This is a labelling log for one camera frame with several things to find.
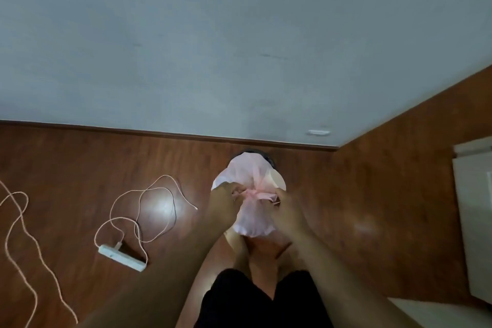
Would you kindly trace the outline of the person's right hand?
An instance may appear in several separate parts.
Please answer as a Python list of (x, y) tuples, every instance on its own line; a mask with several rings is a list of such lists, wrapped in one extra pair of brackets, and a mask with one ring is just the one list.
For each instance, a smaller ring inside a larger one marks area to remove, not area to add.
[(292, 242), (309, 232), (310, 227), (297, 201), (281, 188), (275, 189), (279, 202), (268, 207), (275, 228)]

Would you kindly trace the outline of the person's left hand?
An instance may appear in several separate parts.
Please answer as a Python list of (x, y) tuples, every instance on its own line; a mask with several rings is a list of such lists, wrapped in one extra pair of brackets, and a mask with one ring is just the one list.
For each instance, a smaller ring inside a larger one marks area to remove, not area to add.
[(225, 183), (221, 183), (211, 191), (205, 215), (206, 222), (219, 232), (225, 232), (236, 222), (240, 210), (226, 198), (229, 194), (226, 192)]

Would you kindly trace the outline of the pink plastic bag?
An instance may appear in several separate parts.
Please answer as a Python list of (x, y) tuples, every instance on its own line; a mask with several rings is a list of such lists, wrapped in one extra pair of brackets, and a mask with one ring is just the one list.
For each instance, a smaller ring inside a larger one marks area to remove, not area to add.
[(272, 159), (262, 151), (244, 151), (230, 160), (213, 181), (212, 189), (224, 182), (236, 182), (245, 187), (233, 230), (249, 238), (264, 238), (272, 234), (275, 226), (266, 211), (266, 203), (279, 202), (276, 189), (286, 191), (286, 183)]

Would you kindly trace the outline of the person's left forearm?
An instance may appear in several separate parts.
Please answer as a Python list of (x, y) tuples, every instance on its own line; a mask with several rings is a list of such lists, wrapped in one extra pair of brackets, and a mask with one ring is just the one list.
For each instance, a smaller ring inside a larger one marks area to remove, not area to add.
[(168, 254), (76, 328), (175, 328), (206, 256), (230, 227), (216, 218), (203, 219)]

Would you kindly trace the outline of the person's right forearm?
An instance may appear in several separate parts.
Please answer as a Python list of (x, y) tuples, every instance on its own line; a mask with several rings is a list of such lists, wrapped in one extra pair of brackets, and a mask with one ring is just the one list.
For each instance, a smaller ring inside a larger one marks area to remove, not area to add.
[(305, 263), (335, 328), (422, 328), (361, 281), (308, 227), (287, 234)]

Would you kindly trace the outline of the black rimmed waste bin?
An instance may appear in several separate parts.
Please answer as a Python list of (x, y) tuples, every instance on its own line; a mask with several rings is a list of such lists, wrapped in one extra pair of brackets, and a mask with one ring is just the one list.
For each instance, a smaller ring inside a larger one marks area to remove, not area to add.
[(234, 175), (234, 181), (255, 191), (274, 193), (276, 188), (286, 191), (286, 182), (276, 168), (276, 163), (260, 149), (249, 148), (235, 155), (228, 169)]

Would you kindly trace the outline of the person's right leg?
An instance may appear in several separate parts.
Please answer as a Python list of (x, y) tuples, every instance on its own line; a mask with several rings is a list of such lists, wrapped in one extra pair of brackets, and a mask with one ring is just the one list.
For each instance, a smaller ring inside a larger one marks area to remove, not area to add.
[(291, 272), (307, 270), (291, 242), (284, 238), (246, 238), (252, 280), (270, 298), (277, 283)]

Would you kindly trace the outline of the person's leg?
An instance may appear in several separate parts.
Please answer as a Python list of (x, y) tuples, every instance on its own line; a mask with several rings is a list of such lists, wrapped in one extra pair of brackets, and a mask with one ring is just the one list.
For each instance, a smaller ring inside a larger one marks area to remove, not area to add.
[(234, 253), (231, 268), (221, 271), (204, 294), (193, 328), (249, 328), (257, 324), (255, 289), (250, 279), (249, 250), (233, 230), (225, 238)]
[(284, 238), (246, 238), (252, 280), (270, 298), (277, 283), (291, 272), (307, 270), (291, 242)]

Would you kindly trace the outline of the person's left leg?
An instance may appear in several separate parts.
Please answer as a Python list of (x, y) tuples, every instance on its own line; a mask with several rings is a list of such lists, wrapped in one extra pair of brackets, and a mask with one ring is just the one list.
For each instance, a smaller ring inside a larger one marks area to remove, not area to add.
[(221, 271), (204, 294), (193, 328), (249, 328), (257, 324), (255, 289), (250, 279), (249, 250), (233, 230), (225, 238), (234, 253), (231, 268)]

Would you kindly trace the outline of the brown wooden baseboard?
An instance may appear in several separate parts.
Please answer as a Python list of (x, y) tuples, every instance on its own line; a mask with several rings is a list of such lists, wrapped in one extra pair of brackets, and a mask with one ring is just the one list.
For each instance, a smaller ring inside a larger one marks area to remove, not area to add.
[(102, 132), (107, 134), (120, 134), (120, 135), (132, 135), (139, 137), (155, 137), (155, 138), (169, 138), (169, 139), (182, 139), (193, 140), (200, 142), (216, 142), (235, 145), (248, 145), (254, 147), (272, 147), (272, 148), (284, 148), (284, 149), (297, 149), (297, 150), (309, 150), (309, 151), (324, 151), (324, 152), (336, 152), (339, 150), (337, 146), (329, 145), (309, 145), (301, 143), (289, 143), (271, 140), (258, 140), (258, 139), (244, 139), (244, 138), (223, 138), (213, 136), (200, 136), (192, 134), (180, 134), (169, 132), (156, 132), (156, 131), (143, 131), (143, 130), (131, 130), (131, 129), (118, 129), (107, 127), (93, 127), (83, 125), (68, 125), (68, 124), (54, 124), (43, 122), (29, 122), (29, 121), (12, 121), (12, 120), (0, 120), (0, 126), (19, 126), (19, 127), (31, 127), (31, 128), (44, 128), (44, 129), (57, 129), (57, 130), (71, 130), (71, 131), (84, 131), (84, 132)]

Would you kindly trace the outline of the black shorts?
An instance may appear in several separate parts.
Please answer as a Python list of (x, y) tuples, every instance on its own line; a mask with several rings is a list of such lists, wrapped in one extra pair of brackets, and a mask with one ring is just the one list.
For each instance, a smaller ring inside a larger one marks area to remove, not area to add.
[(334, 328), (311, 275), (297, 270), (270, 298), (242, 272), (225, 269), (203, 297), (194, 328)]

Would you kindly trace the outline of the white power strip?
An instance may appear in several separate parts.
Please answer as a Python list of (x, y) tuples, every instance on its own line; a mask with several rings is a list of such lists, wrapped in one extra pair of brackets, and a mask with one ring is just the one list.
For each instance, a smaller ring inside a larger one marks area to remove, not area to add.
[(107, 244), (96, 245), (98, 253), (117, 262), (128, 268), (142, 272), (147, 268), (147, 261), (142, 262), (139, 259), (132, 257), (121, 251), (122, 242), (118, 242), (115, 246)]

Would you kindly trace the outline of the white furniture top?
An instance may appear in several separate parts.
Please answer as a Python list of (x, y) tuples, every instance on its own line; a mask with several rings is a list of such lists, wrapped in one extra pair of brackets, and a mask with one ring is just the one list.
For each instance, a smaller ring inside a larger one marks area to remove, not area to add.
[(492, 328), (492, 312), (463, 305), (389, 299), (423, 328)]

